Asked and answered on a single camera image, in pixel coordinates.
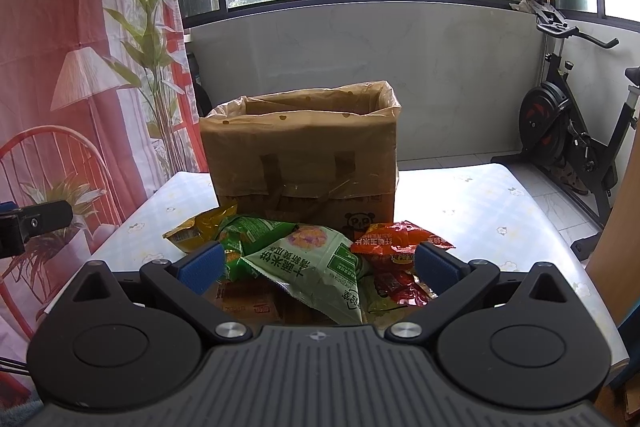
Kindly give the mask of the wooden cabinet side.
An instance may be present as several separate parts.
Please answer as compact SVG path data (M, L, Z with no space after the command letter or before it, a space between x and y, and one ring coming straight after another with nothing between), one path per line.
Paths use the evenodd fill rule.
M622 186L587 273L620 325L639 302L639 142L634 142Z

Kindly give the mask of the red orange snack bag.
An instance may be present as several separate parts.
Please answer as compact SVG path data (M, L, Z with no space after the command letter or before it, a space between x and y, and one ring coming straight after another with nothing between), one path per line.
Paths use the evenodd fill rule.
M423 242L445 251L454 248L446 239L410 221L375 223L352 243L350 251L366 268L359 289L368 313L427 305L430 291L414 274L414 254Z

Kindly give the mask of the dark green chip bag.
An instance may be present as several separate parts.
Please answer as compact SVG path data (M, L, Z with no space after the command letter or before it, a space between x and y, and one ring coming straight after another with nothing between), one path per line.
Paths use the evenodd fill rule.
M294 222L273 221L250 216L233 216L222 221L216 241L224 247L226 255L226 279L237 282L247 277L257 277L241 258L255 254L278 239L292 233Z

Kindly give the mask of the yellow snack bag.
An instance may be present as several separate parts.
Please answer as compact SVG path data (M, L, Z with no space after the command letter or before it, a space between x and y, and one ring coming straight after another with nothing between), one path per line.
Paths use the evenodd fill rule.
M209 209L182 222L163 234L163 238L185 254L210 243L218 234L224 220L236 215L237 205Z

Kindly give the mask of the brown cardboard box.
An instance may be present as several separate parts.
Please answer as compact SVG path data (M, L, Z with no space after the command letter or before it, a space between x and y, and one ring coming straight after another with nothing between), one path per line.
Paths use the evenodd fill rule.
M397 123L386 81L241 96L200 121L222 205L355 237L393 220Z

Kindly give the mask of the black exercise bike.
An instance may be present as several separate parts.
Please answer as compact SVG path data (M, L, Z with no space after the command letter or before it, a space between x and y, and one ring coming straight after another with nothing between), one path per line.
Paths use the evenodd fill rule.
M570 89L568 76L574 64L563 60L560 51L547 53L544 61L548 64L546 77L526 93L518 113L521 150L491 160L503 166L529 162L603 230L611 216L611 192L618 181L615 159L627 132L638 124L634 112L639 100L639 69L625 70L628 95L611 138L603 143L588 131Z

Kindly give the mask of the red printed curtain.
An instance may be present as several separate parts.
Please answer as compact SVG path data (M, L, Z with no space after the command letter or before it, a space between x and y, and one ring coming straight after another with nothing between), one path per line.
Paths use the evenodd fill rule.
M1 0L1 197L70 225L1 263L1 353L169 178L205 160L178 0Z

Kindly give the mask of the light green snack bag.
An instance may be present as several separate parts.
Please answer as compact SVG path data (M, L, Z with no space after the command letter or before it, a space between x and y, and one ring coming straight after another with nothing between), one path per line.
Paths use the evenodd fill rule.
M243 261L288 295L340 325L362 322L358 280L362 261L342 233L320 225L297 225Z

